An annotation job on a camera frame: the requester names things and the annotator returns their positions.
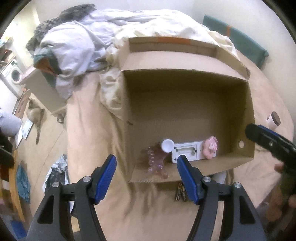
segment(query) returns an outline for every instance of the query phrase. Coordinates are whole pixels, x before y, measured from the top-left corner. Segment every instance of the pink transparent toy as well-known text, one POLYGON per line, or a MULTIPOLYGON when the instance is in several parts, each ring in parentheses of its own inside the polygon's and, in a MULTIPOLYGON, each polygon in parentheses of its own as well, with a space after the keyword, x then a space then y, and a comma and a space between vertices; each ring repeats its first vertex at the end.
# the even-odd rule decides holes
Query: pink transparent toy
POLYGON ((206 157, 206 159, 210 160, 213 158, 213 155, 218 150, 217 143, 218 141, 216 137, 210 137, 202 143, 202 153, 206 157))
POLYGON ((165 171, 163 160, 168 155, 168 153, 164 152, 160 145, 148 147, 146 149, 148 154, 148 164, 150 167, 148 168, 148 174, 160 175, 163 179, 168 178, 168 173, 165 171))

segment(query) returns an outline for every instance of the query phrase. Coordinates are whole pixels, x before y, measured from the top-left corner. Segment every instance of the open cardboard box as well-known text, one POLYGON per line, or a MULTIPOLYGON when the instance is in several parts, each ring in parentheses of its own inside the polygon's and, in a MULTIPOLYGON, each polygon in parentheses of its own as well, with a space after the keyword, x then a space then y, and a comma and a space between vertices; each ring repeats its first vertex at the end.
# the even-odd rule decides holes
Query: open cardboard box
POLYGON ((168 179, 148 176, 144 150, 164 138, 175 143, 218 139, 217 156, 192 161, 203 175, 254 158, 244 133, 254 123, 249 70, 220 47, 172 37, 130 38, 119 52, 123 80, 125 155, 130 182, 178 181, 177 164, 165 162, 168 179))

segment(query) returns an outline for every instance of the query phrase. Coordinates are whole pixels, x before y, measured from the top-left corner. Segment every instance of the floor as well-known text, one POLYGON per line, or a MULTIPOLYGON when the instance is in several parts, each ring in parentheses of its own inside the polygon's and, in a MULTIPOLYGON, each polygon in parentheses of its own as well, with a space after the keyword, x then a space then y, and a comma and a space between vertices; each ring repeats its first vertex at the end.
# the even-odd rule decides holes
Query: floor
MULTIPOLYGON (((27 120, 26 112, 23 122, 27 120)), ((44 192, 42 185, 45 181, 46 174, 62 154, 67 153, 67 132, 63 129, 63 125, 57 122, 56 117, 51 116, 46 109, 43 123, 41 126, 41 134, 38 145, 35 144, 37 130, 32 127, 27 139, 22 139, 18 150, 18 163, 20 163, 27 172, 29 182, 31 184, 30 204, 24 206, 24 215, 26 218, 25 226, 28 228, 32 218, 41 203, 44 192)), ((73 231, 79 230, 76 218, 72 218, 73 231)))

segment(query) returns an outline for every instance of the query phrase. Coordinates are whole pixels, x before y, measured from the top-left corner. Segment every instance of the bed sheet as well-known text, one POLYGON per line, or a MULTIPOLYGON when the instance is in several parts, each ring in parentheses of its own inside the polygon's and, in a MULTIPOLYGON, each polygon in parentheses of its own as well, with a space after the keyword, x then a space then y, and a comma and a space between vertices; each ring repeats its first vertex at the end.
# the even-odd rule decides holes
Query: bed sheet
MULTIPOLYGON (((281 118, 277 132, 292 140, 293 122, 282 99, 265 75, 239 53, 251 71, 249 79, 256 124, 276 111, 281 118)), ((99 101, 99 73, 83 78, 67 102, 68 165, 72 183, 103 164, 108 154, 118 165, 106 197, 96 212, 108 241, 186 240, 198 206, 193 202, 175 202, 177 183, 128 183, 126 173, 133 168, 124 160, 123 123, 99 101)), ((254 160, 230 172, 232 181, 243 184, 255 207, 279 180, 274 171, 278 161, 270 153, 256 148, 254 160)), ((212 240, 218 240, 223 204, 220 203, 212 240)))

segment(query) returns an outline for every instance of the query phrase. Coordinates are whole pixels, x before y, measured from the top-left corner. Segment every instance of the white round cap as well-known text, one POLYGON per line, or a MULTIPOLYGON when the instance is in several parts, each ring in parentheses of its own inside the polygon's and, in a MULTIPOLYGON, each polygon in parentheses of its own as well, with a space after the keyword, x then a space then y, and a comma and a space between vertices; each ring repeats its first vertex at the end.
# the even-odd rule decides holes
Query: white round cap
POLYGON ((164 152, 170 153, 173 151, 175 143, 171 139, 165 139, 161 142, 160 146, 164 152))

